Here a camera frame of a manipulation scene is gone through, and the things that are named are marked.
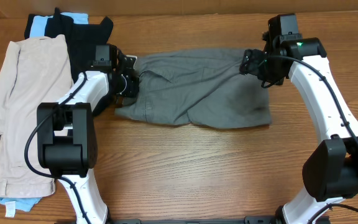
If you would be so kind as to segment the grey shorts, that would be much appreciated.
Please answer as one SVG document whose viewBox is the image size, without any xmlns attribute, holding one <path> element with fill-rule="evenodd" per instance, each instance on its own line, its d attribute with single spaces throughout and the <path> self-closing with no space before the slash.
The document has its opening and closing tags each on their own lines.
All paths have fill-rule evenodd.
<svg viewBox="0 0 358 224">
<path fill-rule="evenodd" d="M 244 49 L 191 49 L 138 59 L 137 98 L 115 115 L 147 123 L 232 129 L 269 125 L 269 93 L 239 71 Z"/>
</svg>

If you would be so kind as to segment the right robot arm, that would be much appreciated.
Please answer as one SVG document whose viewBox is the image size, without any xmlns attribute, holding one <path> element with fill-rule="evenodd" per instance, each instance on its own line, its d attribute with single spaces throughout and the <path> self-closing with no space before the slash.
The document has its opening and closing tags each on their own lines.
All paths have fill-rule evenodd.
<svg viewBox="0 0 358 224">
<path fill-rule="evenodd" d="M 268 21 L 263 50 L 246 50 L 239 67 L 255 75 L 262 88 L 289 79 L 299 91 L 318 137 L 304 163 L 303 188 L 274 215 L 248 216 L 246 223 L 328 223 L 326 212 L 358 194 L 358 120 L 334 81 L 327 53 L 318 38 L 304 38 L 294 14 Z"/>
</svg>

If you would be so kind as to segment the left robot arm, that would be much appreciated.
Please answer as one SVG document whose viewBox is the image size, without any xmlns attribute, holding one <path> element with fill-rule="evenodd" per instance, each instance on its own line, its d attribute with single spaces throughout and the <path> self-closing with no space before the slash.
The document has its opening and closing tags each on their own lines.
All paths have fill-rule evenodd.
<svg viewBox="0 0 358 224">
<path fill-rule="evenodd" d="M 100 195 L 94 167 L 98 145 L 94 116 L 123 96 L 139 92 L 137 57 L 111 44 L 97 45 L 93 58 L 78 67 L 71 89 L 55 103 L 37 107 L 37 125 L 25 145 L 37 140 L 38 161 L 63 185 L 76 213 L 76 223 L 111 223 L 108 206 Z"/>
</svg>

